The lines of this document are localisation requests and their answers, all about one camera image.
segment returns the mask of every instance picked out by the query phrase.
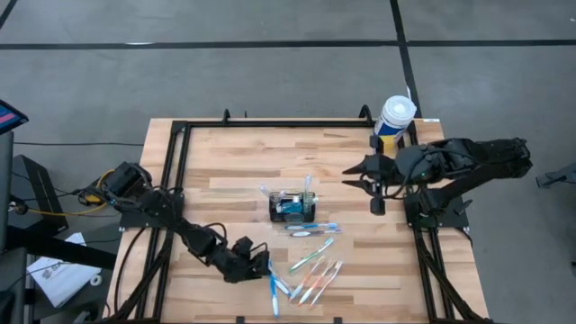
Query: white lid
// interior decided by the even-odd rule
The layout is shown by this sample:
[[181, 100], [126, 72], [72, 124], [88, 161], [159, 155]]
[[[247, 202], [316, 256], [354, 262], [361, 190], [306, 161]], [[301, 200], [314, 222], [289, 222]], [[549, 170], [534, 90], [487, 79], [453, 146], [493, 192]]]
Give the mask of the white lid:
[[393, 95], [382, 108], [383, 117], [390, 123], [406, 126], [412, 122], [416, 114], [416, 105], [403, 95]]

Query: yellow cable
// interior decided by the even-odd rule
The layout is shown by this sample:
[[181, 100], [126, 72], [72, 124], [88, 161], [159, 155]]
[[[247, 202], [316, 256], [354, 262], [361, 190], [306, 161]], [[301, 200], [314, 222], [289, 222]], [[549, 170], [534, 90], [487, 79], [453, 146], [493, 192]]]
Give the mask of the yellow cable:
[[[100, 179], [98, 179], [98, 183], [96, 184], [96, 188], [100, 188], [100, 185], [102, 184], [102, 181], [104, 180], [104, 178], [114, 171], [115, 171], [114, 169], [108, 170], [108, 171], [104, 172], [102, 175], [100, 175]], [[100, 211], [102, 208], [106, 207], [107, 205], [108, 205], [107, 203], [103, 203], [100, 206], [93, 208], [91, 210], [79, 211], [79, 212], [50, 212], [50, 211], [39, 211], [39, 210], [35, 210], [32, 208], [28, 209], [28, 212], [44, 214], [44, 215], [51, 215], [51, 216], [78, 216], [78, 215], [86, 215], [90, 212]]]
[[102, 181], [112, 172], [116, 171], [115, 169], [112, 170], [108, 170], [106, 172], [104, 172], [101, 176], [100, 179], [98, 179], [98, 183], [96, 184], [96, 188], [100, 189], [100, 185], [102, 184]]
[[103, 203], [100, 206], [93, 208], [91, 210], [79, 211], [79, 212], [49, 212], [49, 211], [39, 211], [39, 210], [35, 210], [32, 208], [28, 209], [28, 212], [39, 213], [39, 214], [44, 214], [44, 215], [52, 215], [52, 216], [77, 216], [77, 215], [85, 215], [85, 214], [88, 214], [90, 212], [100, 211], [102, 208], [104, 208], [106, 206], [107, 206], [107, 204]]

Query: yellow label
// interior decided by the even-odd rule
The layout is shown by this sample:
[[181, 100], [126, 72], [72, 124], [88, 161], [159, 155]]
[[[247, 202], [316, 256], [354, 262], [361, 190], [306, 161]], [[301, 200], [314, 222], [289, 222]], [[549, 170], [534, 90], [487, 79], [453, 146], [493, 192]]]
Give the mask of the yellow label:
[[396, 135], [381, 135], [380, 138], [384, 143], [384, 155], [390, 155], [396, 149]]

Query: green toothbrush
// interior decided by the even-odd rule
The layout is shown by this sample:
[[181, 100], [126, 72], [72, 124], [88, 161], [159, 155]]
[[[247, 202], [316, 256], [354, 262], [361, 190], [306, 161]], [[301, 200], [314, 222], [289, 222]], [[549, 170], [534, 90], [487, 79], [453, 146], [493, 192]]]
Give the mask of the green toothbrush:
[[319, 248], [318, 251], [312, 252], [309, 256], [306, 256], [304, 259], [298, 261], [297, 264], [293, 265], [290, 268], [290, 273], [298, 270], [298, 268], [300, 268], [301, 266], [304, 266], [308, 261], [312, 260], [314, 257], [317, 257], [320, 253], [322, 253], [332, 243], [334, 243], [334, 239], [328, 238], [326, 241], [324, 241], [324, 245], [321, 248]]

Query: disinfecting wipes container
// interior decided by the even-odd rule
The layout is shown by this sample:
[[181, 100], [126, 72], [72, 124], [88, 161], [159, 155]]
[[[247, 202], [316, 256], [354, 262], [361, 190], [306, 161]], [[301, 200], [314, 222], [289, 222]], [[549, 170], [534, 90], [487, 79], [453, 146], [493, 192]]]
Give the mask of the disinfecting wipes container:
[[403, 95], [395, 95], [384, 104], [374, 133], [384, 142], [384, 150], [393, 149], [416, 114], [416, 105]]

